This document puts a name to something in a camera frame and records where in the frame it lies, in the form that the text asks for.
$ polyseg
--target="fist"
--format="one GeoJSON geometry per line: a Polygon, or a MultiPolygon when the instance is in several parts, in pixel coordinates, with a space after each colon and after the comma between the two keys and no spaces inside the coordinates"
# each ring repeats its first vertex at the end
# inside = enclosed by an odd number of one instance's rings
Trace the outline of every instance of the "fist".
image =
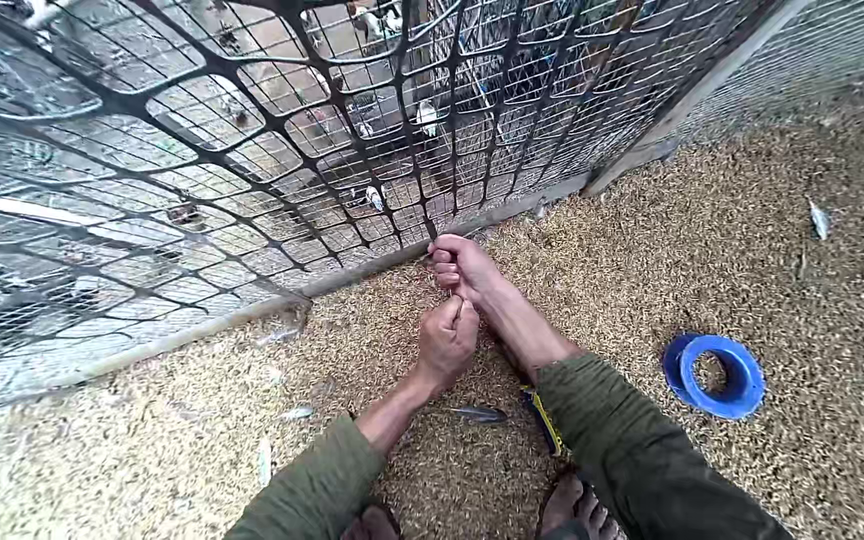
{"type": "Polygon", "coordinates": [[[443,234],[429,244],[436,282],[475,305],[506,283],[496,264],[473,240],[443,234]]]}
{"type": "Polygon", "coordinates": [[[471,301],[452,296],[422,315],[415,375],[438,394],[472,364],[479,314],[471,301]]]}

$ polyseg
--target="wire fence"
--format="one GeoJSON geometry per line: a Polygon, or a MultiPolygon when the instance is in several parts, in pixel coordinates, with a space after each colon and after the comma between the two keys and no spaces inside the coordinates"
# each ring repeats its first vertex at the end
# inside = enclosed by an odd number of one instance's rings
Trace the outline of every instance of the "wire fence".
{"type": "Polygon", "coordinates": [[[859,92],[864,94],[864,0],[817,0],[693,108],[667,139],[721,141],[859,92]]]}
{"type": "Polygon", "coordinates": [[[588,173],[759,7],[259,4],[0,0],[0,402],[588,173]]]}

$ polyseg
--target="yellow tool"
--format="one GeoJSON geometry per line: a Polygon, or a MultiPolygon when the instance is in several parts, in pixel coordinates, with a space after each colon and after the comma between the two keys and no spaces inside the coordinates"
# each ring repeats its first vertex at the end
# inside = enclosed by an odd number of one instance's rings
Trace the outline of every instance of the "yellow tool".
{"type": "Polygon", "coordinates": [[[554,457],[561,456],[563,449],[566,447],[562,444],[562,436],[559,435],[558,429],[555,428],[548,413],[546,413],[543,401],[539,398],[539,393],[536,392],[534,387],[523,384],[522,399],[525,401],[526,407],[535,415],[535,421],[542,430],[542,436],[545,437],[545,444],[549,447],[549,454],[554,457]]]}

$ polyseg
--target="finger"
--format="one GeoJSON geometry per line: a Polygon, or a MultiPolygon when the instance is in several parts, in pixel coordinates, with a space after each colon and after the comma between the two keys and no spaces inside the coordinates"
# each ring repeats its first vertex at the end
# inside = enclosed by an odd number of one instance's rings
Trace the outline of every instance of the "finger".
{"type": "Polygon", "coordinates": [[[432,261],[436,263],[451,263],[452,253],[445,250],[436,250],[432,253],[432,261]]]}
{"type": "Polygon", "coordinates": [[[435,281],[442,289],[452,289],[459,285],[461,278],[458,274],[438,274],[435,281]]]}
{"type": "Polygon", "coordinates": [[[462,308],[459,310],[454,328],[455,335],[460,341],[475,343],[479,334],[479,314],[471,301],[462,300],[462,308]]]}
{"type": "Polygon", "coordinates": [[[452,264],[451,262],[436,262],[435,273],[436,274],[458,274],[459,273],[459,265],[458,264],[452,264]]]}
{"type": "Polygon", "coordinates": [[[453,330],[455,329],[455,319],[459,316],[459,313],[462,311],[463,300],[461,296],[452,295],[448,297],[448,300],[443,301],[432,310],[432,323],[435,324],[437,328],[445,329],[445,330],[453,330]]]}
{"type": "Polygon", "coordinates": [[[435,247],[439,250],[450,251],[452,253],[461,253],[473,247],[478,247],[474,241],[468,238],[462,238],[456,234],[443,234],[435,239],[435,247]]]}

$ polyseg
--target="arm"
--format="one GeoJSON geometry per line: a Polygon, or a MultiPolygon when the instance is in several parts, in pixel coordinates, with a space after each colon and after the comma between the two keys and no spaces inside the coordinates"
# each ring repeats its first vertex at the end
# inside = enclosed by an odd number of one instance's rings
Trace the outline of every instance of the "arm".
{"type": "Polygon", "coordinates": [[[632,539],[791,538],[686,433],[549,325],[472,240],[430,246],[438,284],[472,300],[534,384],[596,495],[632,539]]]}
{"type": "Polygon", "coordinates": [[[412,416],[469,367],[478,325],[472,304],[458,296],[426,312],[409,374],[355,422],[342,416],[332,423],[252,499],[225,538],[338,538],[412,416]]]}

